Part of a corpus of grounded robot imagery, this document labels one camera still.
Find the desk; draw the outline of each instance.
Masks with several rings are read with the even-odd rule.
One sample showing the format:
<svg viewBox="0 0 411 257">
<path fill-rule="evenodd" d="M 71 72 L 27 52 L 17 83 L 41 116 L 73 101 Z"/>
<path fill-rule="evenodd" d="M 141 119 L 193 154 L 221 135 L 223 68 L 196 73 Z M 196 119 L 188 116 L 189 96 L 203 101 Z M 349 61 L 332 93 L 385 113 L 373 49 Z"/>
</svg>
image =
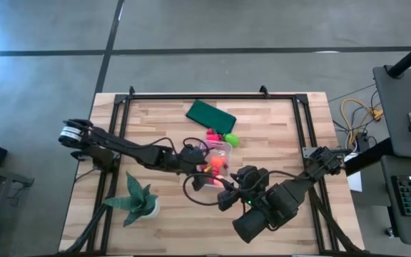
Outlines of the desk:
<svg viewBox="0 0 411 257">
<path fill-rule="evenodd" d="M 411 69 L 398 78 L 391 78 L 385 67 L 373 69 L 390 137 L 345 163 L 350 175 L 372 163 L 381 161 L 386 188 L 390 198 L 391 223 L 397 227 L 396 236 L 411 244 L 411 217 L 400 214 L 390 177 L 411 174 L 411 132 L 408 114 L 411 112 Z"/>
<path fill-rule="evenodd" d="M 395 236 L 399 236 L 402 242 L 411 244 L 411 217 L 400 213 L 396 192 L 391 181 L 392 176 L 411 176 L 411 158 L 383 156 L 381 163 L 391 200 L 389 211 L 392 229 Z"/>
<path fill-rule="evenodd" d="M 103 129 L 109 127 L 114 97 L 115 94 L 96 96 L 91 113 L 91 121 L 95 126 Z M 308 99 L 318 145 L 337 146 L 325 93 L 308 93 Z M 293 174 L 302 171 L 303 163 L 291 101 L 223 99 L 205 102 L 237 117 L 233 133 L 240 137 L 241 145 L 233 149 L 230 160 L 231 172 L 236 172 L 245 165 L 283 170 Z M 193 100 L 131 100 L 126 139 L 143 144 L 168 136 L 173 139 L 176 148 L 180 149 L 182 140 L 186 137 L 204 138 L 206 129 L 185 117 L 192 103 Z M 304 134 L 308 135 L 306 124 L 303 124 L 303 128 Z M 81 163 L 77 175 L 90 169 L 91 163 Z M 126 156 L 122 159 L 117 196 L 128 195 L 125 171 L 135 176 L 143 186 L 151 183 L 152 192 L 159 195 L 161 211 L 155 219 L 139 220 L 132 226 L 123 228 L 127 213 L 115 209 L 107 254 L 257 255 L 318 252 L 307 196 L 293 220 L 276 232 L 264 230 L 250 244 L 246 244 L 238 237 L 231 224 L 233 219 L 242 215 L 241 204 L 235 204 L 226 212 L 219 211 L 216 206 L 198 206 L 183 195 L 181 183 L 185 176 L 147 170 Z M 91 173 L 75 184 L 59 246 L 60 251 L 68 248 L 89 222 L 98 177 L 98 173 Z M 271 176 L 270 183 L 280 183 L 284 179 L 286 177 Z M 327 176 L 326 183 L 336 221 L 353 243 L 363 248 L 345 173 Z M 188 191 L 193 194 L 192 197 L 210 202 L 216 200 L 218 192 L 214 188 L 204 188 L 193 193 L 191 186 L 188 186 Z M 96 242 L 101 241 L 101 229 L 98 227 Z M 326 236 L 324 221 L 322 230 Z"/>
<path fill-rule="evenodd" d="M 391 78 L 385 67 L 374 68 L 373 73 L 390 137 L 347 161 L 348 175 L 379 161 L 384 155 L 411 158 L 411 132 L 408 131 L 411 69 L 406 70 L 400 79 Z"/>
</svg>

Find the orange toy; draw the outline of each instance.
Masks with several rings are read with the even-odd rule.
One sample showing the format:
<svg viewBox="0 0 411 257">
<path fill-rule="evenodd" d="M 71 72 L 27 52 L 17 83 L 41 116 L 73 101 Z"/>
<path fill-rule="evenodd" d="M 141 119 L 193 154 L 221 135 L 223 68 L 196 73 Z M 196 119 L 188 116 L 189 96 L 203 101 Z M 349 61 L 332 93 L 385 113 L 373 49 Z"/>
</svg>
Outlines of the orange toy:
<svg viewBox="0 0 411 257">
<path fill-rule="evenodd" d="M 223 156 L 212 156 L 210 159 L 210 164 L 212 165 L 213 168 L 220 168 L 224 164 L 226 164 L 226 157 Z"/>
</svg>

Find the green ball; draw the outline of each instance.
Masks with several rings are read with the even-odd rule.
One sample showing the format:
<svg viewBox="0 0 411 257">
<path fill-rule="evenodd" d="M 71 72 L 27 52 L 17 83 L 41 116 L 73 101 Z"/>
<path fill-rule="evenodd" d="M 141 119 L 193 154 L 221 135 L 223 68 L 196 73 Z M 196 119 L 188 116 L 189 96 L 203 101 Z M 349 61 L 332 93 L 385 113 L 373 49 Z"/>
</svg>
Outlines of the green ball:
<svg viewBox="0 0 411 257">
<path fill-rule="evenodd" d="M 239 145 L 239 138 L 233 133 L 226 134 L 224 139 L 225 139 L 225 142 L 230 143 L 231 146 L 236 147 Z"/>
</svg>

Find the succulent plant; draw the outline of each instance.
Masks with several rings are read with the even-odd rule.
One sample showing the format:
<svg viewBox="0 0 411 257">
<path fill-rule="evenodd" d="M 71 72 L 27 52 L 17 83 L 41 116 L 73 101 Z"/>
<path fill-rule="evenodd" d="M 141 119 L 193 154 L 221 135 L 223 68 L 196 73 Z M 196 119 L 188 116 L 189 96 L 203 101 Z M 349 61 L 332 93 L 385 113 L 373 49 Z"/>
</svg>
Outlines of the succulent plant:
<svg viewBox="0 0 411 257">
<path fill-rule="evenodd" d="M 158 198 L 158 196 L 150 194 L 150 184 L 142 189 L 137 179 L 128 172 L 126 172 L 126 185 L 130 196 L 108 198 L 104 201 L 104 204 L 108 206 L 129 211 L 123 227 L 131 225 L 141 216 L 150 214 L 154 210 Z"/>
</svg>

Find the white pot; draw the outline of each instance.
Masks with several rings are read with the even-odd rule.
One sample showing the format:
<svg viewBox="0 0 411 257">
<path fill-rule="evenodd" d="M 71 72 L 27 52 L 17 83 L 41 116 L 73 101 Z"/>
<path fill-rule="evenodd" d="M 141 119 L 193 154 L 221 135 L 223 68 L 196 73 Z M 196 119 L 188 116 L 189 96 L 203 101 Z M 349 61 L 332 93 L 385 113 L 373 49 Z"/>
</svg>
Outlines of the white pot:
<svg viewBox="0 0 411 257">
<path fill-rule="evenodd" d="M 153 211 L 148 215 L 141 216 L 140 218 L 144 218 L 144 219 L 155 218 L 158 215 L 159 212 L 160 212 L 160 202 L 157 198 L 155 200 L 155 208 L 153 209 Z"/>
</svg>

